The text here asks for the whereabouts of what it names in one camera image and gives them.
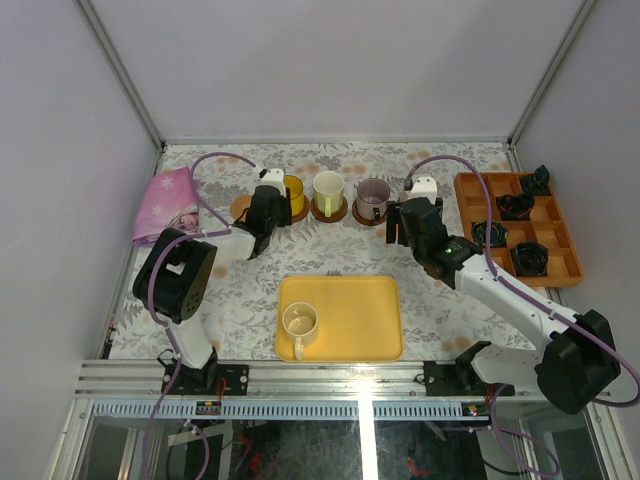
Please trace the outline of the yellow glass mug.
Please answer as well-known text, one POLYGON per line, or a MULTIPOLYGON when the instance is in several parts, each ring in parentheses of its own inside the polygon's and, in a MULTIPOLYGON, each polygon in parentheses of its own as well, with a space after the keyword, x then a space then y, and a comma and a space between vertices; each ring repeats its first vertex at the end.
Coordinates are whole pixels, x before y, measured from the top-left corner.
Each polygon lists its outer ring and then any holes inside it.
POLYGON ((292 215, 299 215, 303 211, 305 204, 303 182, 296 176, 286 175, 284 178, 284 183, 290 193, 292 215))

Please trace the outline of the purple mug black handle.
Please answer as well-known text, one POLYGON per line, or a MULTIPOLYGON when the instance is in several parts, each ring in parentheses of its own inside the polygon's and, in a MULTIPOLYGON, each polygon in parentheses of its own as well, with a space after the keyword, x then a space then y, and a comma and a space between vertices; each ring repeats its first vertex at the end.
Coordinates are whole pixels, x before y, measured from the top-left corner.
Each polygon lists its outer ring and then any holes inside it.
POLYGON ((359 213, 367 219, 382 216, 387 210, 390 194, 389 185, 381 179, 368 178, 361 181, 356 189, 359 213))

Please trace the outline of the woven rattan coaster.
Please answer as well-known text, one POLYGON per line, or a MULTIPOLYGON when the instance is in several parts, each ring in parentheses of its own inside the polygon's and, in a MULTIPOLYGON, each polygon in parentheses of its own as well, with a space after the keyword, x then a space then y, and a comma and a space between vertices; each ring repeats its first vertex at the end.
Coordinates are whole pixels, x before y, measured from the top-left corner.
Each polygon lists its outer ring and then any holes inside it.
POLYGON ((244 216, 248 213, 251 200, 251 195, 242 195, 232 202, 229 211, 234 221, 244 218, 244 216))

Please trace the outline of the white mug green handle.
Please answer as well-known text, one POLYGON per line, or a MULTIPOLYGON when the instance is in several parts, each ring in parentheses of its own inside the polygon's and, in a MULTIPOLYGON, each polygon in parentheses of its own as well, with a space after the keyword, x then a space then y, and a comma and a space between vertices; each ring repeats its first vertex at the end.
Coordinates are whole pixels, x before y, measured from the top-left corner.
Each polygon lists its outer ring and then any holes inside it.
POLYGON ((343 177, 334 171, 325 171, 314 177, 314 204, 324 217, 329 218, 342 208, 344 186, 343 177))

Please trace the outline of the cream ceramic mug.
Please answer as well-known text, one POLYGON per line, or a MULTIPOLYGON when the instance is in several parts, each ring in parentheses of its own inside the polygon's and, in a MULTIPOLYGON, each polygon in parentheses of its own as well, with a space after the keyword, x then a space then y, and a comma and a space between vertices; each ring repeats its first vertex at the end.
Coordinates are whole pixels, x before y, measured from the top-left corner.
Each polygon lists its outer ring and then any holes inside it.
POLYGON ((293 343, 294 359, 302 361, 305 350, 316 342, 319 335, 319 317, 316 309, 305 302, 289 305, 281 318, 287 338, 293 343))

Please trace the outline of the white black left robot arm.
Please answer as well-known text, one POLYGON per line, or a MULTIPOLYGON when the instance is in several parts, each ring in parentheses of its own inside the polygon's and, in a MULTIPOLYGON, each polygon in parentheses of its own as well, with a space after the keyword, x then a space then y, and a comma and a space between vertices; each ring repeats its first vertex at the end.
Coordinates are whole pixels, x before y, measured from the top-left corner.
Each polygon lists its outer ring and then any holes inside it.
POLYGON ((193 318, 214 267, 258 257, 278 227, 292 223, 290 189, 259 185, 248 211, 222 232, 163 230, 134 280, 133 294, 163 327, 173 352, 187 367, 184 382, 197 394, 212 392, 218 369, 202 322, 193 318))

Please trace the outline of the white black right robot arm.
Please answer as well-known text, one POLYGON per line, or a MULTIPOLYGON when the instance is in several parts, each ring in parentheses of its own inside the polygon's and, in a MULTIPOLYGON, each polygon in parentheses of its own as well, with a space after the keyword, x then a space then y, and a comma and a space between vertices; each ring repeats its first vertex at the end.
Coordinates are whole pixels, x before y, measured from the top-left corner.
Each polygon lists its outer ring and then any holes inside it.
POLYGON ((480 348, 456 369, 463 392, 474 395, 490 384, 515 384, 531 369, 553 406, 577 414, 620 375, 603 315, 595 310, 578 314, 515 279, 488 260, 480 246, 449 234, 437 202, 417 197, 389 203, 386 241, 409 247, 428 276, 493 310, 540 352, 540 359, 530 362, 515 349, 480 348))

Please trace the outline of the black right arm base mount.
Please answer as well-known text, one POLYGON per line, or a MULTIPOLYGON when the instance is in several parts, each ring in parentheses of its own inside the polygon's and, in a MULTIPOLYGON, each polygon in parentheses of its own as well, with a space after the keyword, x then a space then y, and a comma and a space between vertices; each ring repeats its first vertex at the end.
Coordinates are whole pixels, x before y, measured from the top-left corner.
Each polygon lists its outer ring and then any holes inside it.
POLYGON ((499 387, 499 383, 481 380, 468 361, 424 361, 423 375, 426 394, 434 397, 485 397, 499 387))

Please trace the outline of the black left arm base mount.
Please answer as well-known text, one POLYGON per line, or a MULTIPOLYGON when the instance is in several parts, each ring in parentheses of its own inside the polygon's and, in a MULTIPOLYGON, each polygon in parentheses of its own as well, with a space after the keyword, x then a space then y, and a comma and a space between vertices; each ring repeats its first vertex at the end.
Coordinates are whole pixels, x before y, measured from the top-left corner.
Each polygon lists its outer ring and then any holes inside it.
POLYGON ((249 371, 249 366, 244 364, 220 364, 213 355, 202 369, 182 366, 168 394, 246 396, 249 371))

